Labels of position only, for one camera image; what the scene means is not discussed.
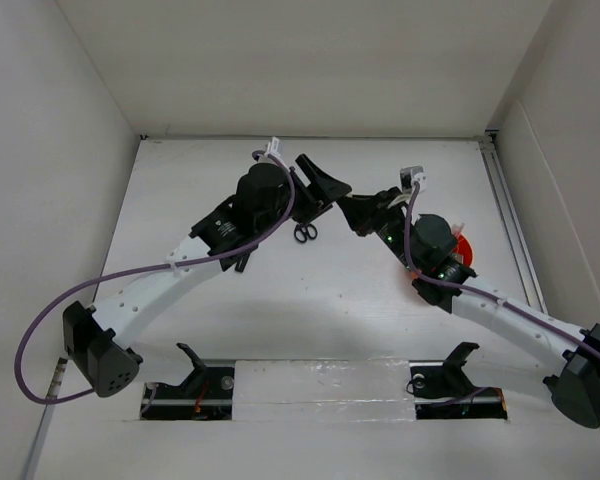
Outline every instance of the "red object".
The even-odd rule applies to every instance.
[[[204,386],[202,387],[202,393],[200,394],[200,396],[196,400],[196,404],[193,407],[193,411],[194,412],[200,413],[200,400],[202,400],[202,398],[206,395],[208,389],[209,389],[209,380],[207,380],[204,383]]]
[[[471,266],[473,262],[473,249],[469,244],[469,240],[464,235],[458,237],[458,246],[453,249],[453,253],[462,255],[462,263],[467,267]]]

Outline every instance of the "white enclosure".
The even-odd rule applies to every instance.
[[[550,0],[59,0],[136,132],[480,135]]]
[[[105,272],[163,258],[191,224],[235,191],[236,179],[252,162],[249,153],[262,144],[142,142]],[[464,222],[476,270],[525,298],[477,142],[290,140],[284,153],[288,163],[306,153],[361,194],[396,185],[400,168],[422,165],[428,186],[417,212]],[[486,468],[501,479],[580,479],[593,469],[600,479],[600,432],[530,397],[505,391],[506,422],[415,421],[405,373],[400,377],[392,368],[387,375],[378,368],[383,361],[437,360],[460,342],[475,341],[480,349],[474,355],[483,362],[529,376],[541,366],[477,324],[424,303],[391,252],[375,236],[353,234],[339,208],[315,225],[317,240],[302,246],[293,239],[293,225],[283,225],[253,253],[244,274],[225,272],[169,308],[134,345],[147,359],[142,376],[179,383],[190,364],[176,342],[190,344],[202,358],[357,360],[367,367],[351,367],[356,375],[337,378],[342,383],[336,383],[336,398],[365,398],[375,390],[371,398],[389,395],[392,408],[376,402],[370,413],[363,402],[359,409],[330,409],[329,401],[311,396],[328,377],[309,375],[311,383],[303,388],[302,369],[265,363],[255,364],[254,373],[246,363],[236,372],[236,385],[246,376],[246,386],[234,398],[250,403],[237,406],[235,420],[147,422],[138,420],[142,384],[136,382],[109,399],[56,407],[36,478],[171,478],[195,470],[208,478],[279,479],[285,472],[290,479],[442,480],[475,478]],[[115,295],[126,283],[104,284],[98,296]],[[168,359],[168,368],[156,357]],[[365,363],[370,358],[381,363]],[[61,393],[86,386],[70,368]],[[296,402],[304,408],[292,410]]]
[[[467,139],[493,127],[502,127],[497,145],[503,172],[550,313],[584,325],[600,322],[600,0],[0,0],[0,480],[25,472],[30,480],[30,463],[43,444],[37,478],[73,478],[75,462],[84,467],[77,478],[89,466],[101,469],[96,473],[103,478],[115,477],[107,464],[119,449],[127,455],[113,470],[121,478],[154,470],[157,476],[164,465],[180,475],[178,468],[189,466],[189,445],[167,443],[156,451],[154,437],[144,433],[197,442],[197,431],[119,421],[137,417],[139,388],[118,400],[85,399],[54,413],[28,402],[13,379],[17,343],[44,305],[100,273],[110,246],[107,269],[161,260],[192,222],[232,191],[248,161],[244,149],[262,146],[260,140],[220,148],[206,140],[165,139]],[[147,134],[128,185],[138,137]],[[394,170],[404,166],[405,155],[407,163],[427,163],[436,173],[432,192],[464,187],[457,200],[427,192],[422,211],[473,223],[479,231],[471,235],[476,266],[514,296],[522,298],[521,287],[533,285],[528,275],[512,274],[516,265],[475,143],[290,145],[289,158],[303,145],[334,175],[346,172],[342,177],[356,189],[395,183]],[[363,157],[384,158],[378,176],[367,174]],[[165,171],[162,162],[169,165]],[[498,165],[494,157],[492,176]],[[205,184],[209,176],[214,182],[217,177],[217,188]],[[206,189],[204,198],[196,196],[198,188]],[[499,187],[503,196],[505,190]],[[190,341],[203,355],[431,357],[445,355],[460,339],[476,338],[484,340],[487,356],[533,371],[535,364],[516,349],[485,337],[477,326],[433,313],[408,288],[405,293],[407,282],[393,263],[390,275],[382,276],[378,265],[392,260],[388,252],[372,239],[352,237],[330,213],[317,222],[320,242],[299,256],[287,243],[289,226],[256,252],[249,270],[256,276],[261,268],[275,270],[272,279],[210,282],[202,296],[193,295],[152,325],[141,339],[145,347],[161,352],[194,335],[189,322],[195,314]],[[517,221],[512,214],[502,220],[508,227]],[[130,225],[145,232],[139,241]],[[319,257],[303,256],[325,246],[330,264],[346,277]],[[524,253],[524,243],[513,250]],[[370,266],[371,260],[380,263]],[[356,273],[361,267],[364,276],[378,279],[363,284]],[[285,277],[289,269],[295,276]],[[235,291],[218,302],[221,289]],[[92,295],[87,290],[78,299],[88,303]],[[402,307],[409,309],[408,320]],[[281,324],[281,317],[293,323]],[[25,355],[25,375],[38,395],[47,392],[61,354],[59,318],[43,324]],[[410,323],[408,330],[402,321]],[[423,340],[432,338],[435,343]],[[65,390],[80,381],[68,375]],[[382,472],[475,478],[482,472],[587,478],[595,472],[600,478],[598,432],[567,424],[555,410],[524,397],[507,400],[511,423],[495,429],[464,422],[411,422],[406,433],[396,425],[356,431],[350,425],[296,425],[297,439],[285,443],[286,427],[273,428],[269,443],[258,449],[252,438],[264,433],[263,426],[240,425],[224,432],[227,426],[219,427],[216,441],[244,454],[233,476],[256,471],[250,453],[273,459],[272,468],[282,472],[278,478],[289,476],[285,468],[296,462],[286,456],[291,450],[316,459],[307,477],[382,478]],[[110,418],[102,416],[104,406],[112,406]],[[103,439],[103,424],[120,428]],[[227,439],[229,434],[235,437]],[[406,453],[398,446],[404,442]],[[213,441],[196,445],[200,455],[213,455]],[[355,455],[361,449],[370,452],[370,470]],[[57,455],[63,461],[49,463]],[[527,460],[539,455],[546,463]],[[439,463],[441,457],[448,462]],[[352,458],[348,470],[337,469]],[[208,473],[223,476],[215,465]]]

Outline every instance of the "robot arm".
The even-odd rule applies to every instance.
[[[535,311],[509,298],[477,273],[462,264],[453,254],[457,239],[448,223],[437,215],[421,215],[412,225],[406,218],[413,208],[406,208],[412,184],[424,185],[421,167],[401,172],[402,190],[394,187],[373,196],[349,196],[338,201],[349,227],[359,236],[375,233],[406,268],[417,269],[412,285],[429,304],[448,313],[479,323],[509,340],[538,359],[547,375],[541,379],[553,404],[580,425],[600,426],[600,324],[588,331]],[[413,199],[417,191],[413,188]],[[409,227],[405,241],[405,228]],[[409,246],[411,258],[405,255]],[[423,398],[463,397],[476,390],[462,371],[470,353],[479,348],[475,343],[462,343],[438,365],[419,374],[414,393]],[[480,369],[474,371],[479,375]],[[493,376],[482,369],[482,373]],[[503,380],[508,372],[501,370]],[[518,391],[529,389],[519,375],[514,381]],[[502,385],[502,382],[491,385]]]
[[[285,220],[285,211],[298,227],[306,228],[351,192],[349,185],[330,177],[304,155],[296,162],[309,184],[293,168],[287,177],[267,161],[275,145],[274,139],[266,152],[257,152],[257,163],[240,178],[236,193],[194,225],[160,265],[171,268],[144,274],[87,308],[75,302],[63,312],[65,350],[98,396],[118,393],[137,376],[142,358],[131,345],[151,321],[190,290],[229,268],[243,272],[259,238]],[[191,264],[207,255],[218,260]],[[203,368],[191,349],[184,344],[179,347],[196,368]],[[191,383],[185,380],[182,389],[191,390]]]

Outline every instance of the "black joint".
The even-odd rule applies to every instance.
[[[453,352],[449,354],[449,356],[444,361],[444,364],[447,366],[457,366],[461,367],[467,362],[467,357],[473,352],[480,348],[480,345],[472,342],[462,342],[456,348],[453,349]]]
[[[351,193],[351,186],[322,171],[304,154],[296,159],[296,163],[309,179],[309,185],[305,185],[295,170],[291,169],[290,175],[296,187],[291,218],[296,223],[307,226],[329,211],[334,202]]]
[[[135,353],[133,350],[131,350],[130,348],[127,349],[127,353],[133,359],[133,361],[136,362],[138,365],[140,365],[142,362],[144,362],[144,359],[140,355]]]
[[[550,391],[553,391],[553,389],[558,383],[558,377],[556,377],[555,375],[551,375],[550,377],[544,377],[542,379],[542,383],[549,387]]]
[[[446,261],[439,265],[435,270],[427,271],[423,269],[425,274],[437,276],[440,273],[444,275],[444,280],[452,283],[464,283],[469,277],[475,277],[476,273],[469,267],[466,267],[455,260],[453,257],[447,257]],[[452,313],[453,297],[461,295],[462,291],[458,288],[446,288],[432,285],[419,278],[412,282],[412,285],[427,303],[440,307],[447,313]]]
[[[247,253],[246,255],[241,256],[236,262],[236,273],[243,273],[244,269],[247,267],[247,262],[249,261],[249,256],[251,254]]]
[[[178,386],[180,394],[184,398],[194,396],[203,386],[207,376],[207,366],[202,359],[186,343],[177,343],[177,347],[182,350],[193,364],[193,371],[187,375],[187,378]]]

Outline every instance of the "black scissors handle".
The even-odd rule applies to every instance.
[[[296,242],[305,244],[309,240],[313,241],[318,238],[318,229],[311,223],[296,225],[296,228],[293,229],[293,237],[296,239]]]

